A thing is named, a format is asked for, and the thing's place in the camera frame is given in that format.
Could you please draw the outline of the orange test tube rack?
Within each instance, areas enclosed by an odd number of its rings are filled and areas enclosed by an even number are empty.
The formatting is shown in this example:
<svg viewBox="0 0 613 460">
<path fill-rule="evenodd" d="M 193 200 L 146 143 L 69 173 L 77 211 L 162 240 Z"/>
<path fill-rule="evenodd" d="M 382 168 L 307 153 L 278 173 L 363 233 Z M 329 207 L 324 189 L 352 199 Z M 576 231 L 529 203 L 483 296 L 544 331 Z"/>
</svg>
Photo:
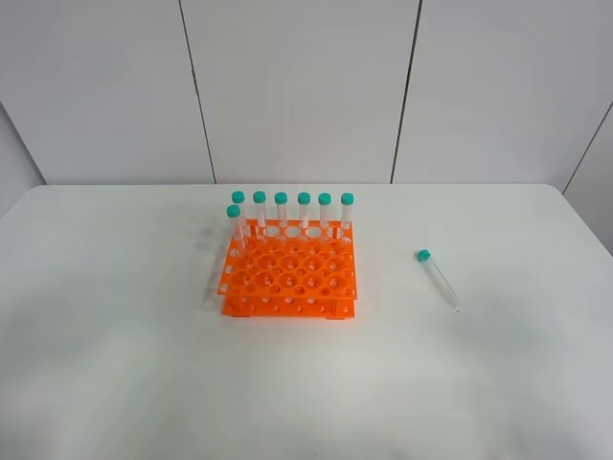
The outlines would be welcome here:
<svg viewBox="0 0 613 460">
<path fill-rule="evenodd" d="M 355 317 L 358 297 L 353 229 L 338 220 L 322 229 L 317 220 L 302 228 L 275 219 L 261 235 L 247 220 L 242 241 L 231 240 L 217 294 L 228 316 Z"/>
</svg>

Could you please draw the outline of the teal-capped tube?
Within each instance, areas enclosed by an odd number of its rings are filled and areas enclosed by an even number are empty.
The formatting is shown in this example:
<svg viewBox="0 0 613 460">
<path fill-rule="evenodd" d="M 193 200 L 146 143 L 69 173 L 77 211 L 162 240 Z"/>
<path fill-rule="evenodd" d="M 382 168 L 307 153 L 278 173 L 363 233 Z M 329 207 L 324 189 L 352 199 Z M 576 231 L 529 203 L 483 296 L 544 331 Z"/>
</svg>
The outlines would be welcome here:
<svg viewBox="0 0 613 460">
<path fill-rule="evenodd" d="M 322 229 L 329 228 L 329 207 L 331 205 L 330 193 L 321 193 L 318 195 L 319 204 L 319 225 Z"/>
<path fill-rule="evenodd" d="M 299 204 L 299 227 L 307 229 L 309 225 L 309 205 L 310 194 L 307 192 L 298 193 Z"/>
<path fill-rule="evenodd" d="M 243 235 L 243 230 L 240 229 L 237 222 L 237 217 L 239 215 L 239 209 L 236 205 L 231 204 L 226 209 L 226 214 L 228 219 L 230 220 L 232 227 L 232 242 L 236 249 L 240 252 L 245 250 L 245 240 Z"/>
<path fill-rule="evenodd" d="M 285 192 L 277 192 L 274 195 L 274 200 L 277 207 L 277 219 L 280 229 L 279 238 L 285 238 L 285 230 L 288 226 L 287 219 L 287 194 Z"/>
<path fill-rule="evenodd" d="M 257 224 L 259 229 L 259 237 L 266 237 L 267 217 L 266 217 L 266 194 L 264 191 L 256 191 L 253 193 L 253 200 L 256 207 Z"/>
<path fill-rule="evenodd" d="M 231 199 L 234 205 L 236 205 L 239 209 L 239 215 L 237 217 L 238 226 L 241 230 L 244 230 L 246 223 L 246 215 L 245 215 L 245 194 L 243 191 L 236 190 L 232 192 Z"/>
<path fill-rule="evenodd" d="M 341 195 L 341 219 L 340 227 L 343 230 L 350 229 L 352 226 L 352 206 L 354 202 L 354 196 L 352 193 L 343 193 Z"/>
</svg>

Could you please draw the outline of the teal-capped tube front left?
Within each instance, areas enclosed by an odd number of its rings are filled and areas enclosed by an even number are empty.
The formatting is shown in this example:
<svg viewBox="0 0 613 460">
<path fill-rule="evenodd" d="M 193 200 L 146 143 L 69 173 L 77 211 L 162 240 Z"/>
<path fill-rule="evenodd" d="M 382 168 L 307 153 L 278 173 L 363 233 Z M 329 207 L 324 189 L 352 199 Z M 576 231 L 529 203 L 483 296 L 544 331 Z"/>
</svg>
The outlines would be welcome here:
<svg viewBox="0 0 613 460">
<path fill-rule="evenodd" d="M 239 215 L 239 209 L 236 205 L 231 204 L 226 209 L 226 214 L 228 219 L 230 220 L 232 227 L 232 242 L 236 249 L 240 252 L 245 250 L 245 240 L 243 235 L 243 230 L 240 229 L 237 222 L 237 217 Z"/>
</svg>

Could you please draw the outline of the clear tube with teal cap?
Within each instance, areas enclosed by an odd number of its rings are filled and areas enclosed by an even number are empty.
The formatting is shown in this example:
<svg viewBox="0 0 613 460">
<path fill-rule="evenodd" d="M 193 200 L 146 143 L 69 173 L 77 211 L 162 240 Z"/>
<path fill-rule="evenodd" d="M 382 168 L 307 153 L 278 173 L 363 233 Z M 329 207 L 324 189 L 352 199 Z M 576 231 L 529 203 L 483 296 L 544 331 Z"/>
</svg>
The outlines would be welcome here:
<svg viewBox="0 0 613 460">
<path fill-rule="evenodd" d="M 432 254 L 427 249 L 420 249 L 415 253 L 417 262 L 429 278 L 435 290 L 442 299 L 455 311 L 460 311 L 459 299 L 447 279 L 434 261 Z"/>
</svg>

